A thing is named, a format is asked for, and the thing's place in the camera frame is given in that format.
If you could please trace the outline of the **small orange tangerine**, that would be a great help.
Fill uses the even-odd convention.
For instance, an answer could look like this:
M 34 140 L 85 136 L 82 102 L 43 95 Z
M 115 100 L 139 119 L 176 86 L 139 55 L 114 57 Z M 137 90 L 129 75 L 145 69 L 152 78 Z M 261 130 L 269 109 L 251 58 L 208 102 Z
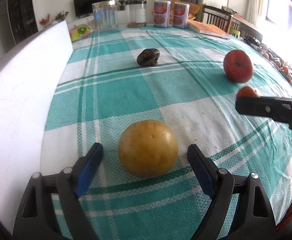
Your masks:
M 242 97 L 259 98 L 260 96 L 258 95 L 255 89 L 249 86 L 245 86 L 245 87 L 242 87 L 236 94 L 236 99 L 239 99 Z

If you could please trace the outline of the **black television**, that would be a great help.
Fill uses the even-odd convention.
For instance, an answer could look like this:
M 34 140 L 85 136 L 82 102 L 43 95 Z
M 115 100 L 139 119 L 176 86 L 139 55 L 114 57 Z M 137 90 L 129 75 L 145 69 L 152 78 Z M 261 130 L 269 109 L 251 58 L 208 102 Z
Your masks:
M 75 8 L 75 16 L 87 16 L 93 12 L 92 4 L 106 2 L 111 0 L 73 0 Z

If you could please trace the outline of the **dark brown chestnut far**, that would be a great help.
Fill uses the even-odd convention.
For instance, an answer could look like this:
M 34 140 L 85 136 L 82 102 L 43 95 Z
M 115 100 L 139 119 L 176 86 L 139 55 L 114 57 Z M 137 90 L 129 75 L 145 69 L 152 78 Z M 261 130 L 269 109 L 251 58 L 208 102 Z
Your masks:
M 137 57 L 137 64 L 141 67 L 154 67 L 160 57 L 160 51 L 156 48 L 143 50 Z

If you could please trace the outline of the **orange white canister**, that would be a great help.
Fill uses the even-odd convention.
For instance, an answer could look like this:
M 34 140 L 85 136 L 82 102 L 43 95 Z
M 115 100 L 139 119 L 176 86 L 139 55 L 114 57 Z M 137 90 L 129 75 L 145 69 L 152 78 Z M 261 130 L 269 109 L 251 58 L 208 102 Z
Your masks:
M 185 29 L 188 22 L 190 5 L 187 3 L 175 2 L 173 9 L 173 27 Z
M 153 16 L 155 27 L 169 27 L 170 5 L 170 1 L 154 0 Z

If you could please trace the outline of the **teal plaid tablecloth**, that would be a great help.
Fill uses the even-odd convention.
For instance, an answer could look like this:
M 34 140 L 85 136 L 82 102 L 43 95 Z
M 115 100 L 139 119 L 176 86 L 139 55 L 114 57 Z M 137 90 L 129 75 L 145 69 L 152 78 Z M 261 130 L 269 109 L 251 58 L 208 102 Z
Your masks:
M 176 28 L 117 29 L 75 42 L 54 93 L 45 125 L 41 172 L 72 166 L 95 142 L 104 157 L 81 198 L 100 239 L 189 239 L 210 204 L 186 152 L 196 144 L 233 174 L 256 172 L 276 222 L 292 202 L 292 131 L 271 119 L 239 115 L 240 85 L 224 73 L 234 49 L 250 57 L 248 82 L 261 96 L 292 98 L 292 87 L 258 52 L 236 38 Z M 145 49 L 160 51 L 157 65 L 141 67 Z M 121 133 L 142 120 L 158 120 L 175 133 L 174 167 L 153 179 L 126 172 L 118 157 Z

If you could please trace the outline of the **white tv cabinet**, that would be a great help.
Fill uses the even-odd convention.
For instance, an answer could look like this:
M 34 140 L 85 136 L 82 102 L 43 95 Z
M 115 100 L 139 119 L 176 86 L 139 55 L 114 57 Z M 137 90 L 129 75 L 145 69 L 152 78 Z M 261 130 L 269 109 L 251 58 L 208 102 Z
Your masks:
M 117 11 L 118 27 L 126 27 L 127 21 L 128 21 L 128 12 L 126 10 Z M 87 17 L 79 18 L 73 21 L 67 21 L 67 26 L 69 30 L 82 24 L 89 25 L 92 29 L 94 29 L 95 28 L 94 17 L 87 16 Z

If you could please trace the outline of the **green leafy plant left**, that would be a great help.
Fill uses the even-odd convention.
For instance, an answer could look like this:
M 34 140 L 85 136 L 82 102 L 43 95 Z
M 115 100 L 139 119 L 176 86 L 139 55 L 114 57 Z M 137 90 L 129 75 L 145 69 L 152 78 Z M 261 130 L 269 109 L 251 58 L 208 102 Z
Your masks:
M 64 21 L 67 16 L 68 16 L 69 12 L 68 11 L 64 11 L 62 10 L 61 12 L 59 12 L 56 16 L 55 16 L 55 20 L 56 21 Z

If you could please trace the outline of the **clear jar gold lid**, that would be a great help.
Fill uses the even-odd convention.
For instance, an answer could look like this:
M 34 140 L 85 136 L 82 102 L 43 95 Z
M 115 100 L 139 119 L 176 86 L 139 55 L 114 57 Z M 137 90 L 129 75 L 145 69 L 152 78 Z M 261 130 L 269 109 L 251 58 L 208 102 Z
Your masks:
M 92 4 L 96 31 L 105 31 L 118 27 L 117 6 L 115 0 Z

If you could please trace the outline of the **red flower plant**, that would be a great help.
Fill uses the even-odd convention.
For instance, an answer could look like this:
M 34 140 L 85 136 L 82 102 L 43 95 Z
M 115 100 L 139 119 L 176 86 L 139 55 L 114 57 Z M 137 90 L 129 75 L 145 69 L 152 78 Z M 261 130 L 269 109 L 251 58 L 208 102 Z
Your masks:
M 47 14 L 45 18 L 41 18 L 39 23 L 43 28 L 48 27 L 50 25 L 50 14 Z

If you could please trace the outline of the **wooden chair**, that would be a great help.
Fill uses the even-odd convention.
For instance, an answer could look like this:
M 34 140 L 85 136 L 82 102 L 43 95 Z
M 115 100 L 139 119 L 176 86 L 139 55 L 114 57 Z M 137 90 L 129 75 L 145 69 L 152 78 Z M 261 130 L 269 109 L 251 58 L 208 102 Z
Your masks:
M 201 12 L 201 22 L 205 24 L 212 24 L 229 33 L 233 15 L 222 9 L 203 5 Z

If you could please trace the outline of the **orange book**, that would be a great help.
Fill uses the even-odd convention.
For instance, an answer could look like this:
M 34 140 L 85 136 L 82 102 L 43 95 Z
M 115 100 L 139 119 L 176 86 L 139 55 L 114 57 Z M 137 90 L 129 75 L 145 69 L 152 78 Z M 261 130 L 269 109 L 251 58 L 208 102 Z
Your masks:
M 189 20 L 187 23 L 187 28 L 190 29 L 191 31 L 194 31 L 195 33 L 202 35 L 219 37 L 223 39 L 230 38 L 229 34 L 227 34 L 225 31 L 223 31 L 222 29 L 213 24 L 205 24 L 202 22 Z

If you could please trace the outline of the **right orange white canister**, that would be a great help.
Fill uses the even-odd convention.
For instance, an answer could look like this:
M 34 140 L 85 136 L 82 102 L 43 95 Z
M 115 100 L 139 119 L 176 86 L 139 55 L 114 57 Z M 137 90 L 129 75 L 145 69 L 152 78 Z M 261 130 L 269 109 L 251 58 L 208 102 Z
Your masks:
M 187 3 L 175 2 L 173 9 L 173 27 L 185 29 L 188 22 L 190 5 Z

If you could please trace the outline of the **yellow round pear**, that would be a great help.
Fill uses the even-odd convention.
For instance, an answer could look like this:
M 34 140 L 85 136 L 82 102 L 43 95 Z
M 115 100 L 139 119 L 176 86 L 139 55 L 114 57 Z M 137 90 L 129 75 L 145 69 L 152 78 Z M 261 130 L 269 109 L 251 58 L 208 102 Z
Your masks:
M 157 120 L 143 120 L 121 134 L 118 156 L 123 168 L 139 178 L 155 178 L 168 172 L 178 158 L 173 130 Z

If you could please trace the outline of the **white foam board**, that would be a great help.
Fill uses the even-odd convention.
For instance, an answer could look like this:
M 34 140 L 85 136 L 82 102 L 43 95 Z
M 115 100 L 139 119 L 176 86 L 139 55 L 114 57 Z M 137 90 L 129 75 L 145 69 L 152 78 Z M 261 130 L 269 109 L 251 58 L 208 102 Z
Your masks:
M 50 104 L 72 52 L 62 21 L 0 59 L 0 222 L 9 232 L 26 185 L 40 169 Z

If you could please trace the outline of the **left orange white canister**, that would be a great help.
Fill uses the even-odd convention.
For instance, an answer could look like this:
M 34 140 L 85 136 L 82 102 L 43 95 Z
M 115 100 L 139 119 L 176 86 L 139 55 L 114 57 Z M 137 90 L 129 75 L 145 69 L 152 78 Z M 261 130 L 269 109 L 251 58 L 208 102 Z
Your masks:
M 155 27 L 169 27 L 170 5 L 170 1 L 154 0 L 153 16 Z

